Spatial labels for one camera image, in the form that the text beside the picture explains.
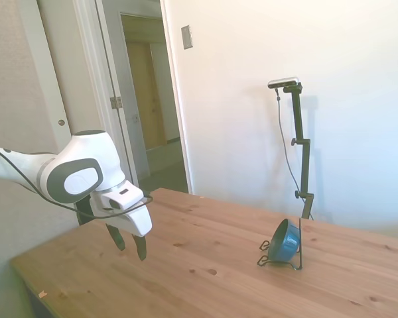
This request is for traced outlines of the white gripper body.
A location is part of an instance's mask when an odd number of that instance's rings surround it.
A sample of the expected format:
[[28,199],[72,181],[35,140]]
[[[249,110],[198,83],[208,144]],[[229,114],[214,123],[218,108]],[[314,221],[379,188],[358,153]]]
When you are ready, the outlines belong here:
[[94,196],[90,199],[92,211],[95,217],[110,216],[110,218],[100,219],[100,221],[138,237],[144,237],[147,235],[153,226],[149,210],[145,205],[147,201],[148,199],[143,198],[129,208],[132,209],[132,211],[114,217],[114,215],[121,213],[121,210],[114,209],[111,211],[105,211],[99,204],[98,199]]

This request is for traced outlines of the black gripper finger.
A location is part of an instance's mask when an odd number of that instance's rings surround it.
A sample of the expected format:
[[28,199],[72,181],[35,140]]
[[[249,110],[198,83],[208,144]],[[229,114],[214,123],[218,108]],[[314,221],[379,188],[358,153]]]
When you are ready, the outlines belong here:
[[107,230],[109,234],[111,235],[111,238],[113,239],[116,247],[120,251],[125,250],[125,241],[123,240],[123,237],[121,236],[121,233],[119,232],[119,229],[117,227],[114,227],[112,225],[106,224]]
[[144,261],[147,257],[147,241],[146,237],[140,237],[137,235],[132,235],[132,238],[136,245],[137,255],[140,261]]

